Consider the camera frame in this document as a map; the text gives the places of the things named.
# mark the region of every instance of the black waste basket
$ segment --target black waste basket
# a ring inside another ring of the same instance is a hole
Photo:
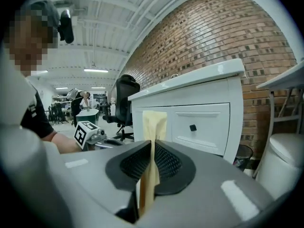
[[[240,144],[238,146],[237,155],[234,159],[233,165],[238,167],[241,171],[244,171],[249,163],[250,158],[253,155],[252,149],[246,145]]]

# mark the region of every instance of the yellow paper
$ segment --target yellow paper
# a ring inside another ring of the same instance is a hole
[[[159,173],[154,161],[155,140],[165,140],[167,113],[143,111],[143,135],[151,140],[151,162],[141,177],[139,214],[142,216],[154,201],[154,187],[160,183]]]

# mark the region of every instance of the person bending over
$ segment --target person bending over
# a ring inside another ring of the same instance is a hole
[[[57,46],[59,13],[51,1],[39,1],[23,8],[16,15],[4,39],[4,46],[15,67],[24,77],[37,70],[42,55]],[[60,153],[80,152],[74,139],[57,133],[49,124],[44,108],[36,91],[21,126],[34,131],[42,140],[53,142]]]
[[[83,91],[83,90],[79,90],[79,89],[72,89],[70,90],[67,95],[66,98],[71,102],[71,111],[72,111],[72,116],[74,118],[74,126],[76,127],[77,125],[77,119],[76,116],[80,113],[80,103],[82,102],[82,99],[85,101],[86,104],[86,109],[87,111],[89,111],[89,103],[88,103],[88,98],[90,97],[90,93]]]

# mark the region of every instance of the black knob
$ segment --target black knob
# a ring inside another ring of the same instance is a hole
[[[191,132],[196,131],[196,126],[195,125],[190,125],[190,130],[191,130]]]

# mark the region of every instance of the white vanity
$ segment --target white vanity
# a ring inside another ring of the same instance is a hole
[[[166,140],[233,163],[243,126],[241,59],[206,66],[144,89],[132,102],[134,140],[144,140],[143,111],[167,112]]]

